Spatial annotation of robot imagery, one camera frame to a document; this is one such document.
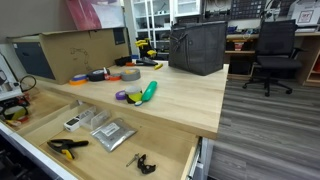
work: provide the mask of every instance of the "metal tool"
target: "metal tool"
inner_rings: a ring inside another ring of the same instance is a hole
[[[142,174],[150,174],[156,170],[156,165],[146,165],[144,161],[146,160],[147,155],[143,155],[138,160],[138,168],[141,169]]]
[[[132,158],[132,160],[126,165],[126,167],[130,166],[130,164],[132,164],[135,160],[139,159],[139,153],[135,154],[134,157]]]

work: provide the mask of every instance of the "gray tape roll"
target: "gray tape roll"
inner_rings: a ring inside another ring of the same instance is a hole
[[[140,79],[140,70],[137,68],[127,69],[121,72],[121,79],[123,81],[135,81]]]

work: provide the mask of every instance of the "wooden workbench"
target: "wooden workbench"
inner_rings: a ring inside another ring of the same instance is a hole
[[[139,67],[141,79],[131,82],[102,81],[71,86],[38,81],[40,94],[33,97],[30,108],[36,118],[21,128],[0,124],[0,129],[8,132],[18,149],[64,179],[186,179],[197,163],[199,137],[216,138],[228,65],[208,76],[198,76],[168,67],[167,62],[161,63],[164,66],[159,70]],[[128,67],[110,68],[111,73],[125,69]],[[115,93],[127,86],[140,86],[144,90],[153,80],[158,82],[157,90],[142,106],[115,99]],[[76,105],[74,100],[85,104]],[[90,135],[90,130],[83,127],[72,133],[64,130],[64,122],[91,105],[110,111],[112,119],[123,118],[137,133],[108,153]],[[76,159],[68,161],[46,144],[58,138],[86,139],[90,143],[72,149]],[[156,172],[143,175],[134,164],[125,167],[135,153],[147,154],[147,163],[156,164]],[[202,158],[210,160],[206,154],[202,153]]]
[[[141,79],[137,81],[89,82],[82,86],[56,85],[44,81],[38,87],[67,94],[91,104],[148,118],[159,125],[174,127],[198,136],[215,139],[219,126],[228,65],[208,76],[198,76],[168,67],[168,62],[155,71],[152,67],[139,67]],[[120,73],[128,67],[111,67],[111,73]],[[119,102],[115,93],[127,86],[146,89],[151,81],[158,87],[152,100],[141,107]]]

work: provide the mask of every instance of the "wooden tabletop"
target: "wooden tabletop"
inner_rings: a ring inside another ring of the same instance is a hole
[[[168,66],[154,70],[139,66],[141,78],[136,81],[88,82],[80,86],[56,85],[38,81],[38,87],[68,94],[74,98],[103,105],[113,110],[156,122],[198,136],[215,139],[218,131],[228,65],[207,76],[199,76]],[[120,73],[130,67],[109,68],[111,73]],[[115,93],[127,86],[139,86],[144,91],[151,81],[157,81],[157,90],[149,102],[139,107],[115,99]]]

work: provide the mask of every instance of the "storage cabinet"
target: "storage cabinet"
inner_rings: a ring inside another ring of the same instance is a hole
[[[173,21],[172,5],[169,0],[131,0],[135,37],[130,37],[130,41],[135,42],[137,37],[149,38],[158,56],[166,59]]]
[[[200,0],[174,0],[174,16],[192,16],[201,13]]]

